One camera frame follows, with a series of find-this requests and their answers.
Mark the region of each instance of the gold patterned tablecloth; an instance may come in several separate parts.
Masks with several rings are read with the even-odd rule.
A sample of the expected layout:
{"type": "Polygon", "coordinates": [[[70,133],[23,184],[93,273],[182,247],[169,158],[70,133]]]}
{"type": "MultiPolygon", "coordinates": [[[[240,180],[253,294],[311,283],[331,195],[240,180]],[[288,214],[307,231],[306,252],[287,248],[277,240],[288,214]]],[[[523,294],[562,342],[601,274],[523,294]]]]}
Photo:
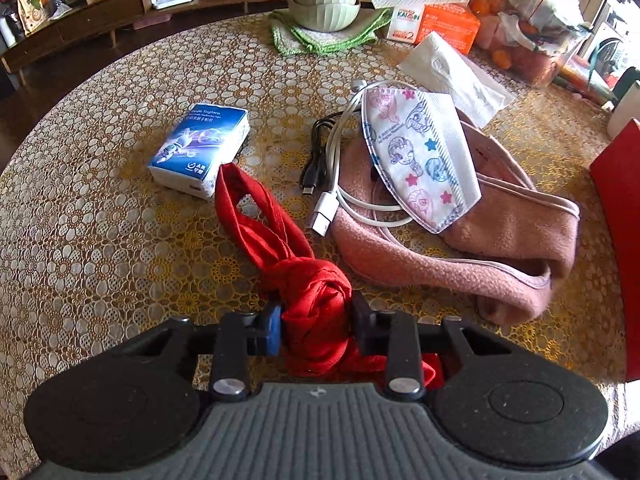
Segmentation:
{"type": "MultiPolygon", "coordinates": [[[[11,475],[37,462],[21,422],[37,384],[174,313],[208,323],[260,305],[257,272],[221,231],[213,205],[148,174],[149,158],[191,104],[249,110],[238,163],[303,226],[314,199],[297,181],[313,121],[345,104],[351,79],[408,80],[396,70],[408,53],[399,43],[326,57],[282,57],[269,44],[265,16],[255,15],[142,48],[60,101],[0,176],[0,462],[11,475]]],[[[544,316],[503,335],[604,388],[625,375],[616,263],[587,170],[606,145],[606,117],[561,89],[502,81],[518,98],[485,132],[541,189],[582,211],[571,276],[544,316]]],[[[252,202],[242,207],[256,213],[252,202]]],[[[369,285],[345,269],[330,237],[308,234],[316,255],[336,261],[374,307],[431,322],[476,319],[463,294],[369,285]]],[[[412,228],[396,235],[417,251],[447,251],[412,228]]],[[[253,366],[254,377],[282,374],[278,364],[253,366]]]]}

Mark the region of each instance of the drawer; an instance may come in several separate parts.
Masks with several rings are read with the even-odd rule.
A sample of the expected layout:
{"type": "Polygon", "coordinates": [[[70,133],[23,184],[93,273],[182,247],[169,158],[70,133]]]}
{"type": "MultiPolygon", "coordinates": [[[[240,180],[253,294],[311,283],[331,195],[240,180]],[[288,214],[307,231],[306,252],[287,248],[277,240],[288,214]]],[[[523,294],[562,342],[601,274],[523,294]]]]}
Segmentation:
{"type": "Polygon", "coordinates": [[[63,41],[74,41],[133,22],[133,17],[144,12],[142,0],[105,0],[63,18],[58,27],[63,41]]]}
{"type": "Polygon", "coordinates": [[[4,65],[9,72],[18,72],[36,59],[57,50],[64,43],[58,24],[52,23],[5,51],[2,54],[4,65]]]}

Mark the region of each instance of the green placemat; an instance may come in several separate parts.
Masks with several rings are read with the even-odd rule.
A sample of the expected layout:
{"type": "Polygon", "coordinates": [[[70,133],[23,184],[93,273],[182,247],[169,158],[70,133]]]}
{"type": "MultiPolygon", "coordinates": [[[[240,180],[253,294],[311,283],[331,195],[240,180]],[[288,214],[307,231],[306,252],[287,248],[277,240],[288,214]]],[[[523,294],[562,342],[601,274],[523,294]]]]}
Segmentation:
{"type": "Polygon", "coordinates": [[[316,32],[298,25],[289,11],[274,10],[269,15],[273,44],[286,56],[330,54],[377,40],[375,30],[391,21],[392,9],[360,9],[349,27],[337,32],[316,32]]]}

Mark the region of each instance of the bottle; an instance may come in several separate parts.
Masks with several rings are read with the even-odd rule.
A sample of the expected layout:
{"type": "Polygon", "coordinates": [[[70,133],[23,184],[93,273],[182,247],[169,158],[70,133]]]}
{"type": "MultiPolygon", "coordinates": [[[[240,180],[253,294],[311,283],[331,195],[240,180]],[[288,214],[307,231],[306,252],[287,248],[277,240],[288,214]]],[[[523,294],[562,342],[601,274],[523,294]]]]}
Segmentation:
{"type": "Polygon", "coordinates": [[[2,34],[2,38],[4,39],[7,48],[11,48],[15,45],[15,36],[11,32],[9,24],[6,22],[6,17],[4,16],[0,18],[0,34],[2,34]]]}

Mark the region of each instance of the printed face mask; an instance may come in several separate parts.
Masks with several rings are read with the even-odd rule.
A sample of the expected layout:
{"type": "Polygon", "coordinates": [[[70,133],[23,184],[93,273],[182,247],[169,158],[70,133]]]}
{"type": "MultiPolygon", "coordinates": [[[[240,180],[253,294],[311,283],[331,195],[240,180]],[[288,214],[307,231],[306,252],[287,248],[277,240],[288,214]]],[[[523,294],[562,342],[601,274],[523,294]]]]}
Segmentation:
{"type": "Polygon", "coordinates": [[[362,131],[386,188],[427,231],[443,231],[480,200],[476,170],[448,94],[367,89],[362,131]]]}

